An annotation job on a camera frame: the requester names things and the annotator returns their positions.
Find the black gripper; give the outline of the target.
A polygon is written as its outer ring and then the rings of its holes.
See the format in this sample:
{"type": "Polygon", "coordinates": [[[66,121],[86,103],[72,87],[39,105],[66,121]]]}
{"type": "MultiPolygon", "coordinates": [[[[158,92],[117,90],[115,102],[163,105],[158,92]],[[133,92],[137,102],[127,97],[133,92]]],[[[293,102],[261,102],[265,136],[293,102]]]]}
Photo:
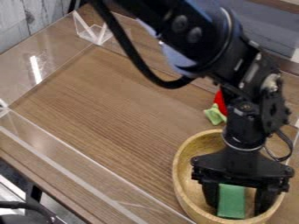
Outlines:
{"type": "Polygon", "coordinates": [[[295,170],[259,151],[222,150],[191,158],[191,178],[202,184],[207,204],[219,204],[219,184],[257,188],[255,215],[265,213],[290,189],[295,170]]]}

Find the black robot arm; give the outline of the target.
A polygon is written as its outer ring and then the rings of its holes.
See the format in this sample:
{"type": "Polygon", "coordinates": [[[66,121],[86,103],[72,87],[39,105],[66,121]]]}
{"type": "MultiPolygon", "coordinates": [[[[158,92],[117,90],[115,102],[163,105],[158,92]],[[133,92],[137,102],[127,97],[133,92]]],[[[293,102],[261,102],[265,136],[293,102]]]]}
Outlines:
{"type": "Polygon", "coordinates": [[[201,77],[210,77],[221,87],[229,111],[225,147],[191,159],[191,177],[202,186],[207,204],[221,205],[222,185],[253,187],[255,212],[262,214],[289,190],[295,175],[282,158],[261,152],[267,139],[290,123],[278,64],[218,0],[115,1],[159,40],[165,56],[182,75],[177,80],[155,75],[106,1],[89,0],[145,77],[169,89],[182,88],[201,77]]]}

